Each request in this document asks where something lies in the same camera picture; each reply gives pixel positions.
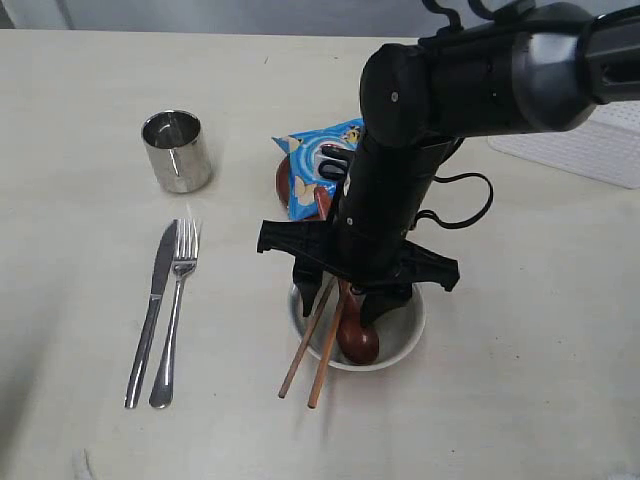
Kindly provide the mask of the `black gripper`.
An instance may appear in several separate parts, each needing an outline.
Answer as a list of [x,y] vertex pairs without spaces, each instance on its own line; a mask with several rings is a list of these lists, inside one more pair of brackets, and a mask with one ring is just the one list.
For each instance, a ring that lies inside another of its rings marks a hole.
[[257,251],[275,250],[295,258],[292,279],[310,316],[330,273],[365,291],[360,325],[372,326],[386,313],[405,307],[414,283],[452,290],[460,279],[458,262],[406,239],[419,199],[338,199],[326,220],[265,220]]

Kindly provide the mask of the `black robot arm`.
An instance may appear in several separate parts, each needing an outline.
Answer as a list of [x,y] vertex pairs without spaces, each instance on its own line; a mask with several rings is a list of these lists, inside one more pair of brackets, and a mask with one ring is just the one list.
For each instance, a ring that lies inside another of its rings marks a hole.
[[411,299],[417,283],[454,288],[455,260],[407,239],[435,213],[422,208],[439,167],[470,137],[564,132],[603,104],[639,96],[639,10],[601,16],[559,2],[481,2],[484,24],[448,25],[414,45],[388,43],[366,62],[364,120],[355,150],[326,146],[320,170],[337,184],[322,221],[262,224],[257,249],[295,259],[293,282],[310,313],[325,274],[363,296],[370,325]]

